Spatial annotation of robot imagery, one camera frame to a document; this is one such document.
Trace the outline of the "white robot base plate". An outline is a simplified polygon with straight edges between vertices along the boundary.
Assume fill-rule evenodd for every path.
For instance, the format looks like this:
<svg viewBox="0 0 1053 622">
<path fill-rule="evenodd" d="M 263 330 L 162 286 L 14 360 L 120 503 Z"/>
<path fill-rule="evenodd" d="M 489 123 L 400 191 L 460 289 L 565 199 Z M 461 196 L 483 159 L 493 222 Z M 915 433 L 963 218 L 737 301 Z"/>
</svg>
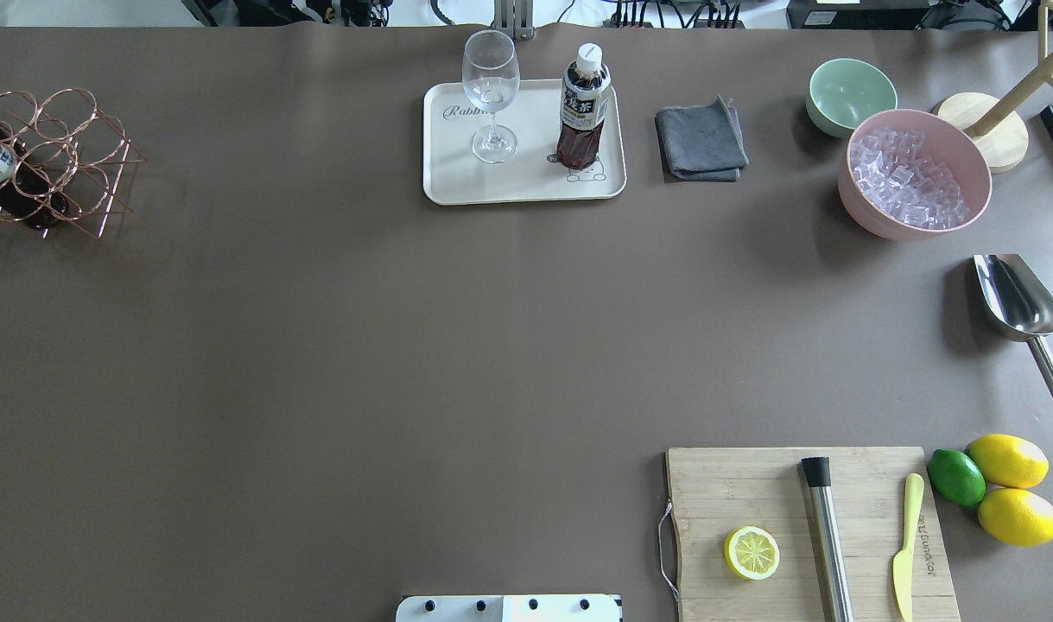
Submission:
<svg viewBox="0 0 1053 622">
<path fill-rule="evenodd" d="M 622 621 L 619 595 L 534 593 L 413 595 L 396 608 L 396 621 Z"/>
</svg>

